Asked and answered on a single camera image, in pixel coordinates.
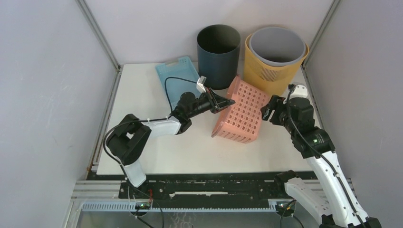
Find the pink plastic basket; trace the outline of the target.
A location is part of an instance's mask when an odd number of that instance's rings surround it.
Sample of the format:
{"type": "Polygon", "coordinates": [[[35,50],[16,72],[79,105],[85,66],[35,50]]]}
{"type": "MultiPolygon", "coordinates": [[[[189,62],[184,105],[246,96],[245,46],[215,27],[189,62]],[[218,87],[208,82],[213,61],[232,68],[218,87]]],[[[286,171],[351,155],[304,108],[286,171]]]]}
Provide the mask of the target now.
{"type": "Polygon", "coordinates": [[[222,137],[239,143],[256,140],[262,122],[261,108],[268,103],[268,95],[236,76],[228,88],[227,98],[235,104],[220,112],[212,138],[222,137]]]}

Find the blue plastic basket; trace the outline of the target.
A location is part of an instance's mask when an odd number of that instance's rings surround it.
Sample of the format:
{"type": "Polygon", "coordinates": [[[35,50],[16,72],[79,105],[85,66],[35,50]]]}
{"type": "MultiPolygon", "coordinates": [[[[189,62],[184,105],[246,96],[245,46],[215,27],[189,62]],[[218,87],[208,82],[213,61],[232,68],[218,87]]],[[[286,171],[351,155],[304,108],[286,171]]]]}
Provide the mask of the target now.
{"type": "Polygon", "coordinates": [[[188,56],[180,57],[173,62],[157,64],[155,70],[169,97],[172,109],[177,106],[181,95],[185,92],[191,92],[196,97],[200,96],[201,93],[196,88],[199,75],[188,56]]]}

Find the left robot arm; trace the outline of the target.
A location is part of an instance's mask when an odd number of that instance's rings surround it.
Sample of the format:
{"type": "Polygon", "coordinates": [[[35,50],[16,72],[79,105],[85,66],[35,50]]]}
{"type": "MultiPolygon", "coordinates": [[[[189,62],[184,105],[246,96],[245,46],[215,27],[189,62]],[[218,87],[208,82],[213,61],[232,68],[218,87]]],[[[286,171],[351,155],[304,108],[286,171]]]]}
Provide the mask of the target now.
{"type": "Polygon", "coordinates": [[[176,107],[164,118],[140,120],[133,114],[126,115],[112,127],[103,138],[103,149],[118,163],[130,192],[137,198],[147,195],[149,186],[139,158],[150,138],[165,135],[179,135],[192,125],[192,118],[210,111],[213,114],[235,104],[235,101],[222,97],[206,88],[199,97],[191,92],[181,95],[176,107]]]}

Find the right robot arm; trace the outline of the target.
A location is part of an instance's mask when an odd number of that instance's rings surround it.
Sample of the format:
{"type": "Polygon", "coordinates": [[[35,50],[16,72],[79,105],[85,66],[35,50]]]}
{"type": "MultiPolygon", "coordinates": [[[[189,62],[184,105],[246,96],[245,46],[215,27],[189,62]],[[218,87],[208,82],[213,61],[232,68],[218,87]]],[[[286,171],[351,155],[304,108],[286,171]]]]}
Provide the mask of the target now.
{"type": "Polygon", "coordinates": [[[380,221],[361,207],[346,180],[335,147],[327,132],[315,126],[314,108],[308,98],[271,97],[261,108],[262,119],[283,126],[293,146],[315,173],[326,199],[304,187],[292,170],[276,177],[275,193],[291,196],[315,218],[321,228],[379,228],[380,221]]]}

